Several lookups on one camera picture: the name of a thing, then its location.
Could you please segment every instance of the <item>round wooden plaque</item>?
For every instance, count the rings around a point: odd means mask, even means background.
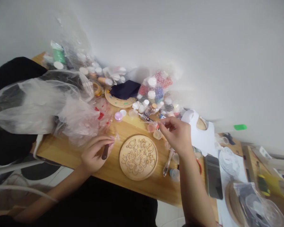
[[[105,89],[105,98],[107,101],[112,104],[113,106],[119,107],[121,109],[126,109],[128,107],[131,107],[132,104],[136,101],[136,98],[130,97],[127,100],[118,99],[116,97],[113,97],[108,89]]]
[[[158,150],[146,136],[130,137],[121,148],[120,166],[131,180],[145,180],[155,170],[158,163]]]

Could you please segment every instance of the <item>engraved design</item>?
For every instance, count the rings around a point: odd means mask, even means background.
[[[131,151],[123,155],[122,163],[127,166],[128,172],[137,175],[142,173],[147,165],[154,167],[156,159],[152,154],[154,146],[151,143],[145,139],[139,139],[137,145],[134,139],[126,147]]]

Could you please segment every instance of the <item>hand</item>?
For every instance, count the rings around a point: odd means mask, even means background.
[[[114,145],[113,136],[96,136],[84,148],[81,155],[82,165],[90,174],[97,172],[105,163],[106,160],[101,158],[102,153],[98,154],[98,151],[106,144],[109,144],[107,154],[107,157],[109,157]]]
[[[193,154],[190,124],[175,117],[162,119],[158,122],[158,124],[168,143],[179,154],[179,156]]]

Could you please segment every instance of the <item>person's left hand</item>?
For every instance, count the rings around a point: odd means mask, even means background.
[[[81,155],[82,165],[90,174],[97,172],[105,163],[106,160],[101,158],[102,154],[97,153],[106,144],[110,144],[107,154],[108,158],[114,145],[113,136],[96,136],[84,148]]]

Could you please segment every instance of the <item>mobile phone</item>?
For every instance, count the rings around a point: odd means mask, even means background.
[[[218,158],[211,155],[205,157],[205,175],[207,193],[210,197],[223,199],[220,163]]]

